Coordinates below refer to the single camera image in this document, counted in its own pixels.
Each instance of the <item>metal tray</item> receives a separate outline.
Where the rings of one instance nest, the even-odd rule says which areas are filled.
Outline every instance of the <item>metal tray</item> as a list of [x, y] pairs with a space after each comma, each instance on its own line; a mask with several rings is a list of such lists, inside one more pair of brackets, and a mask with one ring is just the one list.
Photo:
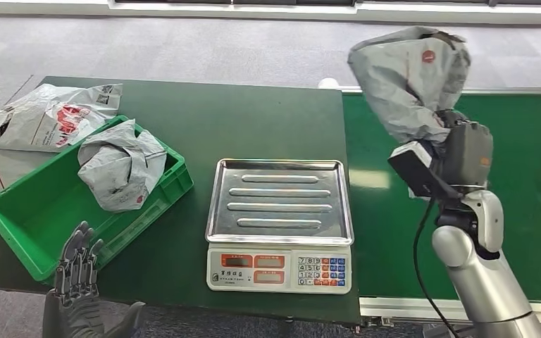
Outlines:
[[217, 163], [206, 239], [348, 246], [354, 241], [339, 161]]

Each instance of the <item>green plastic crate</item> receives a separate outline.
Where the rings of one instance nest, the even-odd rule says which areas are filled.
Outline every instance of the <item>green plastic crate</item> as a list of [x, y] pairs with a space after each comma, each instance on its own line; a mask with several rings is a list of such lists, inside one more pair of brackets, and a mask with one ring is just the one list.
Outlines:
[[[117, 116], [94, 133], [126, 120]], [[136, 135], [143, 130], [135, 128]], [[139, 210], [111, 213], [98, 205], [77, 176], [82, 142], [0, 192], [0, 235], [36, 281], [52, 283], [63, 244], [82, 220], [94, 228], [93, 242], [104, 240], [97, 261], [102, 268], [194, 185], [184, 158], [159, 142], [167, 151], [165, 171]]]

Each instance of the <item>white plastic bag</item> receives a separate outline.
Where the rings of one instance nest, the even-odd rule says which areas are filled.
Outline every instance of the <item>white plastic bag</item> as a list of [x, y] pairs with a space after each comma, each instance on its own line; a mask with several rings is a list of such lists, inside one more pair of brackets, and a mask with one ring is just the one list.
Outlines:
[[349, 66], [368, 105], [401, 143], [443, 142], [449, 129], [435, 111], [452, 109], [468, 76], [470, 56], [460, 37], [410, 27], [352, 47]]
[[167, 153], [149, 131], [136, 137], [135, 120], [128, 120], [88, 137], [77, 159], [77, 175], [99, 205], [121, 212], [142, 207], [163, 175]]
[[0, 191], [117, 115], [121, 93], [121, 84], [43, 84], [7, 104], [0, 110]]
[[43, 84], [0, 110], [0, 149], [59, 152], [115, 117], [121, 92], [121, 84]]

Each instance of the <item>humanoid robot hand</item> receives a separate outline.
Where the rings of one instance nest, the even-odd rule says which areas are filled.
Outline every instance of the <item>humanoid robot hand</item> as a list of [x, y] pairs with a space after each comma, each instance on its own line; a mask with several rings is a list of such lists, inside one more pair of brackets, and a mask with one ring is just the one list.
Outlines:
[[46, 294], [43, 338], [138, 338], [144, 303], [134, 303], [121, 323], [104, 332], [96, 261], [102, 239], [89, 247], [94, 230], [81, 222], [63, 246], [55, 287]]

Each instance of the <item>gray plastic bag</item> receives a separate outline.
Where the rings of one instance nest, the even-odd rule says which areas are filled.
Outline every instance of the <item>gray plastic bag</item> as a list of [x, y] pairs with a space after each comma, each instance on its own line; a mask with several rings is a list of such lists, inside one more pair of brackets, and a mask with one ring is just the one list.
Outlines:
[[442, 143], [449, 129], [435, 111], [452, 109], [468, 76], [463, 39], [411, 27], [360, 42], [348, 63], [368, 105], [398, 142]]
[[163, 175], [167, 153], [148, 130], [136, 137], [135, 120], [128, 120], [86, 138], [77, 159], [77, 175], [99, 205], [121, 212], [142, 207]]

